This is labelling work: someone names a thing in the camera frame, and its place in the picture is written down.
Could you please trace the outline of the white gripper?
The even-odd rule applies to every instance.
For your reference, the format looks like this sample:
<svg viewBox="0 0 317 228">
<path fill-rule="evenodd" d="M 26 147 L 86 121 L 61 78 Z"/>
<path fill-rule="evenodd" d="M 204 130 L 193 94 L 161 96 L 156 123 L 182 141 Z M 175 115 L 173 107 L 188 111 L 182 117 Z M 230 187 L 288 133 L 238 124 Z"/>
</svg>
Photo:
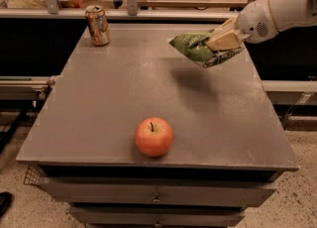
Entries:
<svg viewBox="0 0 317 228">
<path fill-rule="evenodd" d="M 212 51 L 237 49 L 242 44 L 241 32 L 245 41 L 259 44 L 278 34 L 268 0 L 257 0 L 247 5 L 238 15 L 225 21 L 211 32 L 206 45 Z"/>
</svg>

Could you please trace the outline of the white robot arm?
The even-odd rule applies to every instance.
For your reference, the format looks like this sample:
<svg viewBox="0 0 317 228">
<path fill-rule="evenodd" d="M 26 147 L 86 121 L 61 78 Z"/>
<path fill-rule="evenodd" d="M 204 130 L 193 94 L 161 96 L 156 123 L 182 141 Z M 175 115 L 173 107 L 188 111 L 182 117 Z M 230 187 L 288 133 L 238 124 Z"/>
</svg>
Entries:
<svg viewBox="0 0 317 228">
<path fill-rule="evenodd" d="M 259 44 L 295 27 L 317 24 L 317 0 L 256 0 L 215 29 L 206 45 L 212 51 L 237 49 L 242 42 Z"/>
</svg>

